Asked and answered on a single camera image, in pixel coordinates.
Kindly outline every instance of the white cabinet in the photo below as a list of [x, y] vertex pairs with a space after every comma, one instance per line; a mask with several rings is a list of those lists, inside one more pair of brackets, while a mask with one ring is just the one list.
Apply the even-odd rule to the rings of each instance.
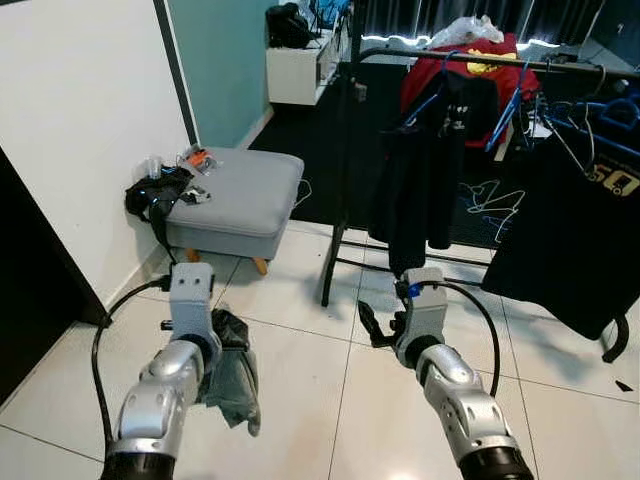
[[348, 48], [343, 29], [341, 41], [331, 30], [312, 40], [307, 48], [268, 48], [267, 84], [269, 101], [315, 105], [334, 75], [338, 62]]

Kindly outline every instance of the white wall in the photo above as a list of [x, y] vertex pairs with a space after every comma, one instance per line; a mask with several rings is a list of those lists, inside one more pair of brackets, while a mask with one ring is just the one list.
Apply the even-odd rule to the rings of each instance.
[[157, 245], [136, 166], [187, 144], [151, 0], [0, 6], [0, 145], [104, 303]]

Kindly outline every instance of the teal wall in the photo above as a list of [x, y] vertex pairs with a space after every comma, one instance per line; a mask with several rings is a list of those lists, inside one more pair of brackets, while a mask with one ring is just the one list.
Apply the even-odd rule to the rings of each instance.
[[169, 0], [203, 145], [233, 147], [268, 105], [265, 11], [277, 0]]

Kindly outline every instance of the black bag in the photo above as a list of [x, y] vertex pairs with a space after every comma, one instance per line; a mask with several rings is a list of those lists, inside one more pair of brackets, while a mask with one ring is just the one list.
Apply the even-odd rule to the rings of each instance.
[[270, 47], [304, 48], [315, 38], [298, 5], [291, 2], [267, 9], [267, 27]]
[[151, 223], [156, 239], [167, 250], [173, 263], [176, 259], [167, 240], [165, 218], [192, 178], [193, 175], [184, 168], [163, 166], [160, 178], [144, 177], [126, 190], [124, 204], [127, 212]]

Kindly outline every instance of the gray cloth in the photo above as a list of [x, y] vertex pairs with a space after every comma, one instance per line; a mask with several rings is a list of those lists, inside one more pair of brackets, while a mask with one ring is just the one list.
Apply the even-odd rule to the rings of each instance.
[[219, 407], [231, 428], [246, 420], [249, 433], [256, 437], [260, 433], [258, 368], [250, 350], [249, 328], [227, 310], [213, 310], [211, 320], [223, 353], [213, 374], [202, 382], [198, 401]]

